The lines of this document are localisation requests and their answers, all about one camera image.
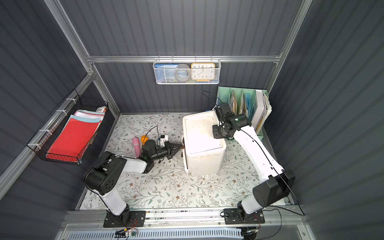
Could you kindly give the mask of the pink toy microphone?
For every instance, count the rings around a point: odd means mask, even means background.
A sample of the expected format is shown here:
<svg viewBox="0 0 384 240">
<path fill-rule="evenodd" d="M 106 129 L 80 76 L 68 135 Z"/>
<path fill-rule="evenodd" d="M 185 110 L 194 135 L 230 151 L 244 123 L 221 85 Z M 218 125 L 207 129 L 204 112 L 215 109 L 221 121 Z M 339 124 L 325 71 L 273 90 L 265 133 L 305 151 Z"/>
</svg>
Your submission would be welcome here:
<svg viewBox="0 0 384 240">
<path fill-rule="evenodd" d="M 132 139 L 132 145 L 133 145 L 133 148 L 134 148 L 134 151 L 135 151 L 135 156 L 136 158 L 138 159 L 141 155 L 141 142 L 140 140 L 137 138 L 137 137 L 133 137 Z"/>
</svg>

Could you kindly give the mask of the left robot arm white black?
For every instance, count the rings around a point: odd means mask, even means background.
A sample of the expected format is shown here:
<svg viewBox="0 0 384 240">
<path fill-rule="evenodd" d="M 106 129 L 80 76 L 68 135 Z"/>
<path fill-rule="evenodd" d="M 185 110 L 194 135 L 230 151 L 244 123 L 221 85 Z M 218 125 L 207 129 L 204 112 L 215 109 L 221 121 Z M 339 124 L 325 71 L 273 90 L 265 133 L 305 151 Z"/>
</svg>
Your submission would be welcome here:
<svg viewBox="0 0 384 240">
<path fill-rule="evenodd" d="M 130 208 L 117 188 L 121 174 L 125 172 L 147 174 L 155 166 L 155 161 L 160 162 L 164 158 L 170 160 L 183 148 L 183 144 L 166 141 L 164 146 L 160 146 L 154 140 L 147 140 L 138 158 L 104 152 L 99 157 L 99 163 L 85 174 L 86 188 L 100 197 L 110 216 L 122 224 L 127 224 L 130 219 Z"/>
</svg>

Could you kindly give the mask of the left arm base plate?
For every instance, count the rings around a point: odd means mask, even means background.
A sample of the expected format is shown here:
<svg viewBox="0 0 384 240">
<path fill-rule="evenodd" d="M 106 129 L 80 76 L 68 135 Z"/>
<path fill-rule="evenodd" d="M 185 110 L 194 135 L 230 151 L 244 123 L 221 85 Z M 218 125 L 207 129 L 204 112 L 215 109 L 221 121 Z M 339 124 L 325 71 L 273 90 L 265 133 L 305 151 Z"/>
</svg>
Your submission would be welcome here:
<svg viewBox="0 0 384 240">
<path fill-rule="evenodd" d="M 118 227 L 143 227 L 146 219 L 145 211 L 125 211 L 119 216 L 115 216 L 109 210 L 104 219 L 104 228 Z"/>
</svg>

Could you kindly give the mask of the yellow alarm clock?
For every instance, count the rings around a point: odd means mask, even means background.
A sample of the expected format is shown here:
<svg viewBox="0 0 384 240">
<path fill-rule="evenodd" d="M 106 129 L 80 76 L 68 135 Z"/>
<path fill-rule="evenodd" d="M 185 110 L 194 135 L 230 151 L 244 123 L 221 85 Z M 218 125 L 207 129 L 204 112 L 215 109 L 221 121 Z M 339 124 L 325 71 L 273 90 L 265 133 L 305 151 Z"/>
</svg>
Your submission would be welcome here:
<svg viewBox="0 0 384 240">
<path fill-rule="evenodd" d="M 191 79 L 197 82 L 213 81 L 216 76 L 215 63 L 192 63 Z"/>
</svg>

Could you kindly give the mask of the grey tape roll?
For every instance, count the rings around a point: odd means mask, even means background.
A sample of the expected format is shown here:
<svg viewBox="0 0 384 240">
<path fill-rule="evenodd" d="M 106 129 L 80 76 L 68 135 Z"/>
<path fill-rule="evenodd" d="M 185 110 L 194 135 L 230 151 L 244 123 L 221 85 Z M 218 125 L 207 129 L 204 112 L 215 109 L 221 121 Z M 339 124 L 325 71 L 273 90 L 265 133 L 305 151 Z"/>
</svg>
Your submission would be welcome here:
<svg viewBox="0 0 384 240">
<path fill-rule="evenodd" d="M 177 82 L 187 82 L 191 78 L 190 66 L 187 64 L 178 64 L 174 71 L 174 77 Z"/>
</svg>

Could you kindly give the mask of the white plastic drawer cabinet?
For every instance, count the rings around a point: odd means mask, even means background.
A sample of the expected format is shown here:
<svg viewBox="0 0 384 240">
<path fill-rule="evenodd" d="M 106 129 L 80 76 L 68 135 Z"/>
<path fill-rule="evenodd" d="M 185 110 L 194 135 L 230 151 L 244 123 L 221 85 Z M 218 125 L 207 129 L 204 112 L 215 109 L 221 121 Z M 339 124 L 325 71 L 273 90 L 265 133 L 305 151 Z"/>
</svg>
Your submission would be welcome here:
<svg viewBox="0 0 384 240">
<path fill-rule="evenodd" d="M 183 117 L 183 160 L 191 177 L 220 172 L 227 145 L 224 139 L 214 138 L 213 126 L 218 123 L 212 110 Z"/>
</svg>

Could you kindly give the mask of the mint green file organizer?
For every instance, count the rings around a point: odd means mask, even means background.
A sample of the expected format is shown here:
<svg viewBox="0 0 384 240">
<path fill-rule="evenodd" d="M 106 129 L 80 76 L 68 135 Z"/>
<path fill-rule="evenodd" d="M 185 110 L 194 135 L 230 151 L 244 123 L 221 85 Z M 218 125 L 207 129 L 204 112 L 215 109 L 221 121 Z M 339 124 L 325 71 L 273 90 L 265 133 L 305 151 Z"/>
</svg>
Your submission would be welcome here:
<svg viewBox="0 0 384 240">
<path fill-rule="evenodd" d="M 235 115 L 245 114 L 251 121 L 254 111 L 255 90 L 257 89 L 218 87 L 217 104 L 226 103 Z M 264 138 L 262 129 L 257 135 L 260 140 Z"/>
</svg>

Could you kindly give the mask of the orange toy microphone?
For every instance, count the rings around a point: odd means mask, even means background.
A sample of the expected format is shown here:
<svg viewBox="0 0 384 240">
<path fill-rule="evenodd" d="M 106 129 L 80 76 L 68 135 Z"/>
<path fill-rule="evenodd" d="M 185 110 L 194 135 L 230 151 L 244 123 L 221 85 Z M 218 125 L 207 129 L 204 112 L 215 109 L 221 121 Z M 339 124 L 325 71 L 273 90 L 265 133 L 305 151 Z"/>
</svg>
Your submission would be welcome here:
<svg viewBox="0 0 384 240">
<path fill-rule="evenodd" d="M 146 141 L 148 141 L 147 135 L 142 135 L 141 136 L 141 143 L 142 143 L 142 145 L 144 145 L 146 143 Z"/>
</svg>

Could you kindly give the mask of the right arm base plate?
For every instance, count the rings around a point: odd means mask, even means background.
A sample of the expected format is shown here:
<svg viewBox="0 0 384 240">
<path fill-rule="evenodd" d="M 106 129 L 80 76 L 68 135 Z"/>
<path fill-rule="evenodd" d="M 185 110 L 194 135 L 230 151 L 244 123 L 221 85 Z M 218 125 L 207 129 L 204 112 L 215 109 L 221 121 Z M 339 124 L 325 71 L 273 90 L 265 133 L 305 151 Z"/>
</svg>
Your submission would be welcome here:
<svg viewBox="0 0 384 240">
<path fill-rule="evenodd" d="M 263 212 L 254 212 L 250 215 L 246 214 L 245 212 L 235 209 L 235 208 L 229 208 L 224 209 L 220 216 L 224 218 L 226 225 L 238 225 L 238 224 L 264 224 L 265 218 L 263 215 Z"/>
</svg>

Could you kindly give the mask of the red paper folder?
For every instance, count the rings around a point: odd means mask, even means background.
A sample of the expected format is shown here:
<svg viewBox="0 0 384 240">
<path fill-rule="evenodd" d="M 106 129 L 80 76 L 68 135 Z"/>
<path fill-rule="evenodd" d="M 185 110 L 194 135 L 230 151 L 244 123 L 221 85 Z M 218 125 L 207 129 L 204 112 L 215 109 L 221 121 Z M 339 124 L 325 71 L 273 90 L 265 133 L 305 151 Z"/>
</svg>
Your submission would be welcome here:
<svg viewBox="0 0 384 240">
<path fill-rule="evenodd" d="M 101 123 L 101 118 L 84 118 L 71 115 L 62 132 L 47 153 L 77 157 L 90 141 Z"/>
</svg>

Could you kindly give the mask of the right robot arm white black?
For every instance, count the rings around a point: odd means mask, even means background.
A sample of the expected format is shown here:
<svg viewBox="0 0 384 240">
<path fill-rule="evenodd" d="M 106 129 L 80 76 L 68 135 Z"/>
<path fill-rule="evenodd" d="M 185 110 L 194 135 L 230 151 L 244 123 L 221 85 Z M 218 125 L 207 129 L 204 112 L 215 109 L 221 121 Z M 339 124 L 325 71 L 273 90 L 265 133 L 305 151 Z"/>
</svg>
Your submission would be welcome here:
<svg viewBox="0 0 384 240">
<path fill-rule="evenodd" d="M 246 152 L 258 173 L 260 184 L 238 203 L 238 215 L 246 216 L 287 197 L 296 179 L 268 152 L 245 114 L 235 115 L 228 104 L 214 107 L 219 123 L 212 126 L 215 139 L 234 139 Z"/>
</svg>

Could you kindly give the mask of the blue box in basket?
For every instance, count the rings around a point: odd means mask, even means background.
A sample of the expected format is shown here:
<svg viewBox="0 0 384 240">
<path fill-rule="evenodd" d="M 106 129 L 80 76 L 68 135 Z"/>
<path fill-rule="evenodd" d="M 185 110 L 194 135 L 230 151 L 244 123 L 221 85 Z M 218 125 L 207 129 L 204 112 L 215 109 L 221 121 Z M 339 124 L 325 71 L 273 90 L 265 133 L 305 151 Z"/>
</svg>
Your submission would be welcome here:
<svg viewBox="0 0 384 240">
<path fill-rule="evenodd" d="M 175 69 L 179 64 L 155 63 L 153 65 L 157 84 L 167 84 L 176 81 Z"/>
</svg>

